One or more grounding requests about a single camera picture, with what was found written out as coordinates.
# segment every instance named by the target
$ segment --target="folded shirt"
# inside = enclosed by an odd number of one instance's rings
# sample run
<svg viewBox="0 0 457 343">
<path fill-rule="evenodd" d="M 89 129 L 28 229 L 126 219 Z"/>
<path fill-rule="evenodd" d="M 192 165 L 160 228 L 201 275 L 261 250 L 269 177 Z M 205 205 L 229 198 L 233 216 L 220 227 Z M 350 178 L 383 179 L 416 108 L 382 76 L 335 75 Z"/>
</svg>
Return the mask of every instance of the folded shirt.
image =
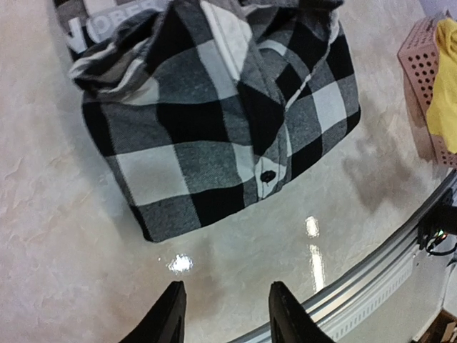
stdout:
<svg viewBox="0 0 457 343">
<path fill-rule="evenodd" d="M 61 22 L 76 14 L 54 1 Z M 112 32 L 97 18 L 113 12 L 63 27 L 86 125 L 147 240 L 279 192 L 357 125 L 340 1 L 146 3 Z"/>
</svg>

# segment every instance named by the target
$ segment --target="perforated basket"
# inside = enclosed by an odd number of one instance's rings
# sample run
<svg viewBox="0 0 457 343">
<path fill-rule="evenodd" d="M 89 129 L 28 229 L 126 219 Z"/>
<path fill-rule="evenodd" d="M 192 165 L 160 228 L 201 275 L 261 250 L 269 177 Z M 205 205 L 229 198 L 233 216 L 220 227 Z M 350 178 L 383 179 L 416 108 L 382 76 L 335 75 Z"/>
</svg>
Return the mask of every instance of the perforated basket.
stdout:
<svg viewBox="0 0 457 343">
<path fill-rule="evenodd" d="M 433 98 L 433 83 L 438 72 L 436 24 L 446 17 L 451 17 L 449 12 L 416 22 L 398 52 L 398 59 L 413 87 L 424 117 Z M 457 168 L 457 155 L 447 150 L 444 139 L 431 134 L 431 141 L 436 153 L 436 161 L 439 164 Z"/>
</svg>

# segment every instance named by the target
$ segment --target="black and white plaid shirt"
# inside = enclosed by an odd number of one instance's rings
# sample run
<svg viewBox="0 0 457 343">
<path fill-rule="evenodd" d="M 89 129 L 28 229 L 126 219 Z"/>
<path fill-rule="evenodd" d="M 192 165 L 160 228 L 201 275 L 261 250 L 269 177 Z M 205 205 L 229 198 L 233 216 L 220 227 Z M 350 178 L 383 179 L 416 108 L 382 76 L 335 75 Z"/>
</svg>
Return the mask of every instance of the black and white plaid shirt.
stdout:
<svg viewBox="0 0 457 343">
<path fill-rule="evenodd" d="M 147 240 L 279 192 L 360 119 L 339 0 L 54 1 L 86 125 Z"/>
</svg>

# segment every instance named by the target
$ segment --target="white floor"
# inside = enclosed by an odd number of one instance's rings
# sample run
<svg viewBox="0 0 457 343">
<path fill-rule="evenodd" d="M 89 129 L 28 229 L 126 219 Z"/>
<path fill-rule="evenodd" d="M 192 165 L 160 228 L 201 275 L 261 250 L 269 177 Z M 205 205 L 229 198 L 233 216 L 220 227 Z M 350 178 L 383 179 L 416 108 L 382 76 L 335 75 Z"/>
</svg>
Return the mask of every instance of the white floor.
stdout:
<svg viewBox="0 0 457 343">
<path fill-rule="evenodd" d="M 451 278 L 449 279 L 444 309 L 457 317 L 457 265 L 453 266 Z"/>
<path fill-rule="evenodd" d="M 438 11 L 448 9 L 453 18 L 457 18 L 457 3 L 455 0 L 419 0 L 427 16 L 433 16 Z"/>
<path fill-rule="evenodd" d="M 347 1 L 359 127 L 280 194 L 150 244 L 84 127 L 51 2 L 0 1 L 0 342 L 118 342 L 175 279 L 186 341 L 225 342 L 267 322 L 272 281 L 305 300 L 338 279 L 446 175 L 418 157 L 396 58 L 421 17 L 416 0 Z"/>
<path fill-rule="evenodd" d="M 450 272 L 450 257 L 426 255 L 421 252 L 405 284 L 338 343 L 410 343 L 420 338 L 441 310 Z"/>
</svg>

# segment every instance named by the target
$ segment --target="black button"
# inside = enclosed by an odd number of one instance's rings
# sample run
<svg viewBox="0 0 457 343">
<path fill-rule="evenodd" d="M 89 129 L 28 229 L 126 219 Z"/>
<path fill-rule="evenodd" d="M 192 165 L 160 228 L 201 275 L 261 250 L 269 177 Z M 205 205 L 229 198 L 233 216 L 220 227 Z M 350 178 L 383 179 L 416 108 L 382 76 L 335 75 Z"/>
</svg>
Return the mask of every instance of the black button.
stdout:
<svg viewBox="0 0 457 343">
<path fill-rule="evenodd" d="M 268 170 L 268 171 L 265 171 L 264 173 L 262 173 L 262 175 L 260 176 L 260 180 L 262 182 L 269 183 L 270 181 L 273 181 L 275 177 L 276 177 L 276 173 L 272 170 Z"/>
</svg>

